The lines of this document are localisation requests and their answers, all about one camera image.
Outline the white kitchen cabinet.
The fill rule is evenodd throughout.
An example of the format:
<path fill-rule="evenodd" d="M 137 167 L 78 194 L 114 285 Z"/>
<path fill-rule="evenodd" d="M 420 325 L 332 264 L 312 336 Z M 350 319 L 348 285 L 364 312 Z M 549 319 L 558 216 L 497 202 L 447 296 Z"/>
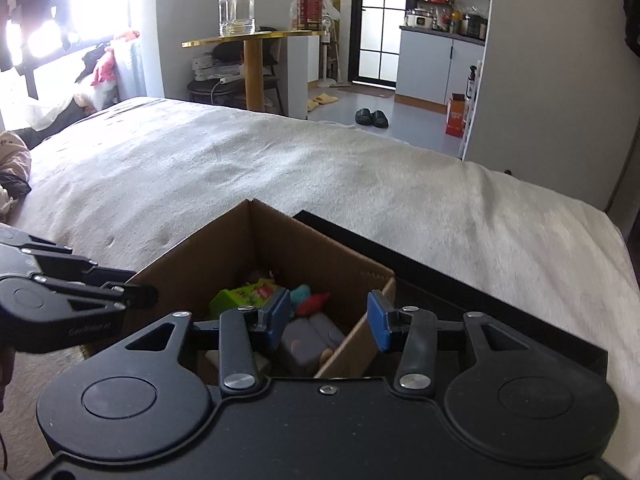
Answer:
<path fill-rule="evenodd" d="M 396 100 L 446 110 L 454 93 L 465 92 L 470 67 L 484 58 L 484 41 L 420 27 L 400 30 Z"/>

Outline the black tray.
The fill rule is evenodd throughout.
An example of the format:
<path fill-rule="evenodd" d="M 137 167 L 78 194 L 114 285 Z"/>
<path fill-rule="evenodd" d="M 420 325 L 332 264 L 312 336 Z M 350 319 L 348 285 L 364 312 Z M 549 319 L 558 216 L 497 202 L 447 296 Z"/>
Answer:
<path fill-rule="evenodd" d="M 309 211 L 299 211 L 294 219 L 393 270 L 396 278 L 396 304 L 399 307 L 408 304 L 426 307 L 447 321 L 460 321 L 466 312 L 484 312 L 601 377 L 608 374 L 606 350 L 553 323 L 544 322 L 486 292 Z"/>

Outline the green toy box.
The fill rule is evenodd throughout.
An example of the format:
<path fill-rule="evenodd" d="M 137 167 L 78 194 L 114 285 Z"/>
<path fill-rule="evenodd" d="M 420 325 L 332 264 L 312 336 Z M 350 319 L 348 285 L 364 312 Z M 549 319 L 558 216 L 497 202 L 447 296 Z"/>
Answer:
<path fill-rule="evenodd" d="M 235 289 L 223 289 L 209 301 L 208 318 L 218 320 L 221 313 L 238 307 L 254 307 L 265 310 L 270 301 L 282 290 L 271 278 L 261 278 L 256 283 Z"/>

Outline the grey purple block toy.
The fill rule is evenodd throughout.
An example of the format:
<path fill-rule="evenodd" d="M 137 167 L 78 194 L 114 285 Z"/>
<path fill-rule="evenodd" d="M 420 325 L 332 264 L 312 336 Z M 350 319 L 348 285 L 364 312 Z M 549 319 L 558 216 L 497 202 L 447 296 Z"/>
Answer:
<path fill-rule="evenodd" d="M 345 335 L 323 313 L 296 318 L 281 338 L 286 366 L 294 376 L 314 376 L 344 340 Z"/>

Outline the yellow slippers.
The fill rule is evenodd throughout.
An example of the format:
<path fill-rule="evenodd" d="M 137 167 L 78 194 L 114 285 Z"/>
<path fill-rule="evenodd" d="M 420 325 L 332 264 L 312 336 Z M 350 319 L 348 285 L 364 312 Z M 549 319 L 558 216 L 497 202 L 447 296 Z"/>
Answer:
<path fill-rule="evenodd" d="M 330 96 L 327 93 L 320 93 L 318 96 L 314 96 L 307 100 L 307 112 L 311 113 L 320 106 L 336 103 L 338 101 L 337 96 Z"/>

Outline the gold round side table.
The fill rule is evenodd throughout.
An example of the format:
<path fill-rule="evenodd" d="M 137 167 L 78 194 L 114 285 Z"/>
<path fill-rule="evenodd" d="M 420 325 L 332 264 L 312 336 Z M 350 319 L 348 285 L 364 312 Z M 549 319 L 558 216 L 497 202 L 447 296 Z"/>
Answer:
<path fill-rule="evenodd" d="M 183 49 L 205 47 L 210 44 L 226 44 L 242 41 L 244 51 L 246 109 L 262 113 L 265 110 L 264 73 L 262 72 L 262 43 L 267 39 L 284 39 L 320 36 L 313 30 L 274 30 L 252 34 L 220 36 L 207 39 L 183 41 Z"/>

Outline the brown cardboard box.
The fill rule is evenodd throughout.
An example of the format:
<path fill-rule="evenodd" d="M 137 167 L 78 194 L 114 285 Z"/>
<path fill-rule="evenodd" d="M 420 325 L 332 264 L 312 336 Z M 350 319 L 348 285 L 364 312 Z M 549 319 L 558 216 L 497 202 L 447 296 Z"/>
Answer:
<path fill-rule="evenodd" d="M 325 314 L 345 340 L 314 376 L 294 376 L 286 366 L 281 341 L 266 356 L 255 353 L 264 381 L 274 377 L 322 379 L 361 377 L 378 347 L 367 320 L 367 298 L 380 290 L 390 299 L 394 274 L 385 266 L 281 214 L 258 200 L 246 200 L 187 237 L 155 260 L 132 281 L 158 290 L 151 309 L 126 313 L 119 336 L 126 338 L 178 311 L 189 312 L 193 325 L 186 352 L 216 353 L 219 318 L 208 318 L 208 304 L 223 289 L 271 278 L 289 292 L 306 284 L 313 294 L 329 292 Z M 196 372 L 219 386 L 218 361 L 198 361 Z"/>

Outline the white bed blanket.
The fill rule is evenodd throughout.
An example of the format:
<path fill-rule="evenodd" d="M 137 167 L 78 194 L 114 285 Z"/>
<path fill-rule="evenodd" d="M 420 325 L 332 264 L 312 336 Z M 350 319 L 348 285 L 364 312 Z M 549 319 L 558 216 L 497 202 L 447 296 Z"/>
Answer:
<path fill-rule="evenodd" d="M 620 230 L 581 200 L 329 122 L 134 98 L 32 151 L 17 229 L 140 270 L 242 200 L 306 210 L 605 349 L 639 474 L 639 286 Z"/>

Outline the red canister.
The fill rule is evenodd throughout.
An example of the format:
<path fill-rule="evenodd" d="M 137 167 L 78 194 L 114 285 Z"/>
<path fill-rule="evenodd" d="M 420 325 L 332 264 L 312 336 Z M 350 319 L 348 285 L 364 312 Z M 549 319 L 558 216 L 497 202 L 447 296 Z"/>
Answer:
<path fill-rule="evenodd" d="M 323 0 L 297 0 L 296 24 L 299 30 L 322 29 Z"/>

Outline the clear glass jar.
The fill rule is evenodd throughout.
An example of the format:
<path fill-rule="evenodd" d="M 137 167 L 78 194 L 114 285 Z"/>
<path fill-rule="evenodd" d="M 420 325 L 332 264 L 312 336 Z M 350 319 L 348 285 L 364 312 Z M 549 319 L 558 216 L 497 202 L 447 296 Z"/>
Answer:
<path fill-rule="evenodd" d="M 254 34 L 255 0 L 218 0 L 218 10 L 221 36 Z"/>

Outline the black slippers pair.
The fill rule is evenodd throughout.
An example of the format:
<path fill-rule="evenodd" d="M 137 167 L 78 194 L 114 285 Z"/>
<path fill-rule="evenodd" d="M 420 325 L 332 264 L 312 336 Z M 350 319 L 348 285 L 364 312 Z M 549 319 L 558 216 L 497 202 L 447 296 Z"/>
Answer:
<path fill-rule="evenodd" d="M 368 108 L 360 108 L 356 111 L 355 122 L 357 125 L 387 129 L 390 123 L 382 110 L 371 112 Z"/>

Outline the orange cardboard box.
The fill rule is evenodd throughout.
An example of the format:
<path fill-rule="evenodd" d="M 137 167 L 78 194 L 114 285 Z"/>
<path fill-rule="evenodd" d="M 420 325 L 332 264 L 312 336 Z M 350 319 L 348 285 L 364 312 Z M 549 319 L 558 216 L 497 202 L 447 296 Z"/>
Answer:
<path fill-rule="evenodd" d="M 446 135 L 462 138 L 465 129 L 466 97 L 453 93 L 447 105 Z"/>

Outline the blue red monster toy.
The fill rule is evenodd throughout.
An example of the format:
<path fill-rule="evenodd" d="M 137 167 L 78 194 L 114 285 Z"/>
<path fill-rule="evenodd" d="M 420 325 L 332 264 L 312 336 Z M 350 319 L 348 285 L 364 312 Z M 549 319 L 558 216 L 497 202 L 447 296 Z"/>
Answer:
<path fill-rule="evenodd" d="M 294 318 L 309 318 L 321 312 L 323 306 L 331 299 L 331 294 L 313 294 L 310 287 L 303 284 L 290 291 L 290 298 Z"/>

